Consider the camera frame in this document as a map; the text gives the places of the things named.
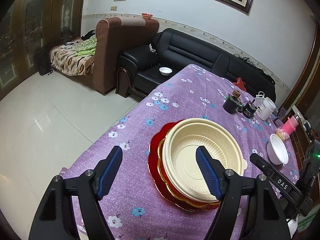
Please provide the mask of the white foam bowl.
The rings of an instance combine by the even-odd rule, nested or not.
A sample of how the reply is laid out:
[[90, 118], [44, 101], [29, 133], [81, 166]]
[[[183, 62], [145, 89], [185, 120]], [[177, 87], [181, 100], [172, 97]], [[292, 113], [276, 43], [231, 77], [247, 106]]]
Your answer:
[[286, 165], [289, 155], [285, 144], [276, 134], [271, 134], [266, 146], [267, 156], [274, 165]]

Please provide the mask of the beige plastic bowl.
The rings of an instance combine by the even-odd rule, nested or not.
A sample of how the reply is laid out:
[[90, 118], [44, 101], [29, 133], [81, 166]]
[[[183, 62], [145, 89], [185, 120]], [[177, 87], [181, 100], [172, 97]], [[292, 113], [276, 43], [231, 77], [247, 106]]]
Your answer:
[[236, 139], [220, 124], [190, 118], [178, 122], [165, 136], [162, 165], [174, 189], [200, 203], [221, 199], [225, 170], [244, 175], [247, 161]]

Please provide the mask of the red glass plate gold rim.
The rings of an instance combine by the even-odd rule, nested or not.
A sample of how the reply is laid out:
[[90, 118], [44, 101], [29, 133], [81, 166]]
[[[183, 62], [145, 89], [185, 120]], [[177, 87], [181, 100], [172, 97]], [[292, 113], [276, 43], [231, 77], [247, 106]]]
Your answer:
[[178, 191], [172, 182], [169, 180], [169, 177], [167, 176], [164, 166], [163, 166], [163, 160], [162, 160], [162, 150], [163, 150], [163, 144], [165, 142], [165, 138], [163, 138], [158, 145], [157, 148], [157, 156], [158, 156], [158, 161], [157, 161], [157, 171], [158, 174], [165, 184], [165, 192], [169, 194], [170, 197], [173, 198], [173, 203], [178, 205], [184, 210], [188, 210], [190, 212], [195, 212], [195, 211], [202, 211], [202, 210], [214, 210], [217, 209], [220, 205], [220, 202], [214, 201], [212, 203], [205, 203], [205, 202], [199, 202], [196, 200], [192, 200], [185, 195], [181, 194], [180, 191]]

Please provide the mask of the yellow snack packet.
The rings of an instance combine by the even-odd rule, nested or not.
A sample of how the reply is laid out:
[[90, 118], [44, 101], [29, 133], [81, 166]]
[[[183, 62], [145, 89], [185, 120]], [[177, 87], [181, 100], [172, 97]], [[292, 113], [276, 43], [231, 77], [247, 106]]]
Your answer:
[[288, 140], [290, 138], [289, 134], [285, 131], [283, 131], [282, 129], [280, 128], [277, 128], [276, 131], [275, 131], [275, 134], [282, 140], [282, 141], [285, 141], [285, 140]]

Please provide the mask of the pink bottle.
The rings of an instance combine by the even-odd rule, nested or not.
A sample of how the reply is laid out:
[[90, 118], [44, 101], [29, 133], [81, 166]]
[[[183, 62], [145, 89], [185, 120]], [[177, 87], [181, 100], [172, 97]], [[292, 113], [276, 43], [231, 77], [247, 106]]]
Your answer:
[[299, 125], [299, 122], [296, 119], [296, 117], [293, 115], [287, 119], [285, 124], [283, 124], [283, 126], [280, 129], [285, 135], [290, 136], [296, 130], [298, 125]]

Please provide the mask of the purple floral tablecloth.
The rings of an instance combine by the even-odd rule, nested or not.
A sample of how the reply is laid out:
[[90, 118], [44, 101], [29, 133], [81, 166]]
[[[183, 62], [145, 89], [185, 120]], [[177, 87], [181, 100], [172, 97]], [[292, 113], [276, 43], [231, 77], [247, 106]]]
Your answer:
[[102, 135], [63, 174], [93, 169], [119, 146], [123, 159], [110, 192], [99, 205], [115, 239], [204, 239], [219, 201], [210, 194], [196, 161], [204, 146], [235, 175], [255, 178], [256, 154], [292, 182], [299, 178], [290, 141], [276, 137], [273, 118], [247, 118], [223, 109], [235, 85], [190, 64], [156, 87]]

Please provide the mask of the black round device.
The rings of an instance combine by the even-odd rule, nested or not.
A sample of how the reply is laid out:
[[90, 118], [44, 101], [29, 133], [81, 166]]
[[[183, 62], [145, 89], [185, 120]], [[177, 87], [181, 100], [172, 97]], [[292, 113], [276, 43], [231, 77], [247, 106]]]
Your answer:
[[248, 102], [245, 104], [244, 108], [243, 108], [243, 115], [246, 117], [246, 118], [253, 118], [255, 112], [257, 111], [257, 107], [252, 103], [252, 102]]

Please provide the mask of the small wooden cylinder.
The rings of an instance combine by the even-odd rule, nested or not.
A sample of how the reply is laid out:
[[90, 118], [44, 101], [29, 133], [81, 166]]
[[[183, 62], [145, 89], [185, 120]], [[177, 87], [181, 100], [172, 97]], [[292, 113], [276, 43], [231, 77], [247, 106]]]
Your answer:
[[239, 98], [241, 95], [241, 92], [237, 89], [233, 90], [232, 92], [232, 96], [235, 97], [235, 98]]

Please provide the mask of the red plastic bag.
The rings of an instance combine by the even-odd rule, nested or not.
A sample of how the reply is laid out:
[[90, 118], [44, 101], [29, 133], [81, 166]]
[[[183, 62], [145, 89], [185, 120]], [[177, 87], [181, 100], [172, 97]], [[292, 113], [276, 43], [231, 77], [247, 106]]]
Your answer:
[[237, 77], [236, 81], [233, 83], [236, 87], [238, 87], [239, 89], [246, 91], [246, 83], [244, 81], [242, 81], [242, 78]]

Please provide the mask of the black backpack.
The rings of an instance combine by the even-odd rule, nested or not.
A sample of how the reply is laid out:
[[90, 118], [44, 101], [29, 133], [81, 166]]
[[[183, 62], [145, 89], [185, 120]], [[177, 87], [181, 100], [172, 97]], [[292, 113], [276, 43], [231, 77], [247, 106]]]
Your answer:
[[37, 59], [38, 72], [41, 76], [50, 75], [53, 73], [49, 56], [45, 50], [39, 50], [36, 53], [36, 59]]

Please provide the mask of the patterned blanket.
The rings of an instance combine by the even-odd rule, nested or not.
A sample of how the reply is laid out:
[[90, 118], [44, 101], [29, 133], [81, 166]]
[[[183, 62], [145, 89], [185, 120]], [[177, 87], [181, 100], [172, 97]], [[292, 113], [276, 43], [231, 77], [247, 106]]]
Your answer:
[[49, 53], [51, 66], [67, 76], [89, 76], [93, 74], [96, 47], [95, 35], [56, 46]]

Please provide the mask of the black leather sofa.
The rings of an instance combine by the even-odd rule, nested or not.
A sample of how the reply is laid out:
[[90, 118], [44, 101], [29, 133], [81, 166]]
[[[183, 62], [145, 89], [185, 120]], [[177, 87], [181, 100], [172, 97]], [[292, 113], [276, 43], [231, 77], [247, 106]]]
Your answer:
[[[249, 58], [232, 55], [213, 44], [171, 28], [158, 33], [150, 44], [120, 53], [117, 58], [116, 93], [125, 98], [131, 93], [146, 97], [189, 64], [195, 64], [231, 82], [240, 77], [246, 83], [246, 91], [252, 96], [264, 92], [272, 101], [276, 100], [274, 79], [250, 64]], [[172, 73], [169, 76], [161, 75], [161, 67], [172, 69]]]

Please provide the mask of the small white bowl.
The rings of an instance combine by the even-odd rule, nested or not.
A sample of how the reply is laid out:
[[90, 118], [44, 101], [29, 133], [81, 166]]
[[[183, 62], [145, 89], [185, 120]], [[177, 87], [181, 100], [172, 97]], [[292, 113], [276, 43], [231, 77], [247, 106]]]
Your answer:
[[159, 68], [159, 72], [163, 76], [169, 76], [172, 73], [172, 69], [168, 67], [161, 67]]

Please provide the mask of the dark wooden cabinet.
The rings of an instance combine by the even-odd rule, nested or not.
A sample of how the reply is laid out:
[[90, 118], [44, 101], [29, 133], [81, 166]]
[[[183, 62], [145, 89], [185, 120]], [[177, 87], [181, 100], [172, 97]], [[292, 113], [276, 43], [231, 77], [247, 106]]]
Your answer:
[[1, 98], [39, 70], [39, 54], [80, 35], [83, 2], [12, 2], [1, 20]]

